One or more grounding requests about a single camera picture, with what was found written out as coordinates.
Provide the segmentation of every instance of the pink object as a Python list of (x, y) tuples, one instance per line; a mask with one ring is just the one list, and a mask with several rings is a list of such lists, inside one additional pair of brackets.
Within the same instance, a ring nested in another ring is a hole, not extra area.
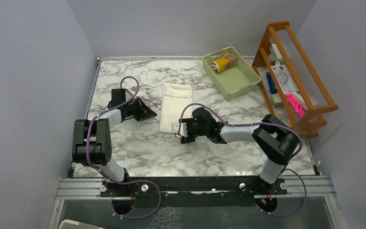
[(294, 107), (295, 112), (298, 113), (300, 117), (305, 115), (305, 111), (302, 109), (302, 105), (295, 101), (292, 94), (286, 94), (287, 100), (290, 102), (291, 106)]

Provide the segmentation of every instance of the wooden rack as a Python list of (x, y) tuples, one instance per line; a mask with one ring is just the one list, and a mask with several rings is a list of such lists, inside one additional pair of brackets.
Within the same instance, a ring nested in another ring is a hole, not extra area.
[[(305, 111), (303, 117), (300, 117), (289, 104), (278, 84), (276, 75), (271, 69), (271, 60), (269, 59), (269, 48), (271, 43), (277, 44), (287, 69), (291, 74), (300, 95), (305, 101), (308, 110)], [(316, 129), (327, 123), (322, 114), (333, 112), (338, 109), (338, 106), (333, 102), (332, 97), (327, 92), (327, 89), (291, 29), (289, 22), (272, 22), (267, 25), (263, 39), (252, 63), (252, 68), (257, 74), (259, 74), (257, 68), (260, 67), (268, 68), (276, 85), (278, 94), (283, 101), (284, 108), (290, 118), (291, 128), (300, 134), (302, 138), (318, 136)], [(274, 115), (274, 109), (263, 82), (260, 82), (259, 85), (262, 89), (269, 111)]]

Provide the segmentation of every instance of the white wall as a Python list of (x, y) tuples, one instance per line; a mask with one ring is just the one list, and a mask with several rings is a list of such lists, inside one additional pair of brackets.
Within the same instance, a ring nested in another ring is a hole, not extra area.
[(268, 23), (297, 34), (316, 0), (68, 0), (97, 56), (255, 55)]
[(47, 227), (95, 69), (65, 0), (0, 0), (0, 229)]
[(366, 1), (318, 0), (298, 39), (339, 109), (312, 151), (332, 176), (348, 229), (366, 229)]

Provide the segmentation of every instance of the marble tabletop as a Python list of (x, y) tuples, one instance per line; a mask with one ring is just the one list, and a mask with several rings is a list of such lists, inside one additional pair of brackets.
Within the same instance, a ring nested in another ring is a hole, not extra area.
[[(107, 106), (111, 89), (119, 88), (125, 76), (138, 79), (138, 96), (158, 114), (156, 118), (142, 122), (125, 121), (111, 130), (112, 157), (127, 169), (130, 176), (239, 176), (260, 173), (267, 157), (256, 143), (217, 145), (206, 137), (199, 137), (193, 143), (181, 145), (174, 135), (159, 133), (164, 83), (191, 85), (193, 102), (212, 108), (230, 123), (254, 122), (269, 114), (259, 87), (226, 101), (205, 74), (200, 60), (105, 61), (97, 78), (89, 118)], [(123, 83), (123, 88), (131, 89), (133, 86), (134, 80)], [(289, 123), (283, 109), (276, 109), (276, 115), (286, 124)], [(288, 168), (302, 175), (314, 174), (306, 147), (290, 161)], [(81, 164), (76, 165), (73, 175), (100, 177), (97, 171)]]

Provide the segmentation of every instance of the black mounting plate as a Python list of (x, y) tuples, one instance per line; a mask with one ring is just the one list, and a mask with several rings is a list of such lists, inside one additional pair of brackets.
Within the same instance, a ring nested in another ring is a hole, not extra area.
[[(150, 180), (158, 185), (162, 193), (162, 207), (212, 207), (212, 206), (243, 206), (254, 207), (255, 195), (268, 195), (256, 188), (258, 176), (229, 176), (229, 177), (131, 177), (129, 181)], [(287, 191), (280, 188), (284, 179), (277, 179), (272, 187), (272, 195), (286, 195)], [(246, 184), (241, 190), (239, 185)], [(131, 184), (129, 193), (120, 195), (126, 186), (108, 183), (109, 191), (102, 192), (101, 197), (131, 196), (133, 187), (136, 208), (156, 206), (158, 193), (155, 187), (147, 184), (146, 192), (141, 190), (144, 183)]]

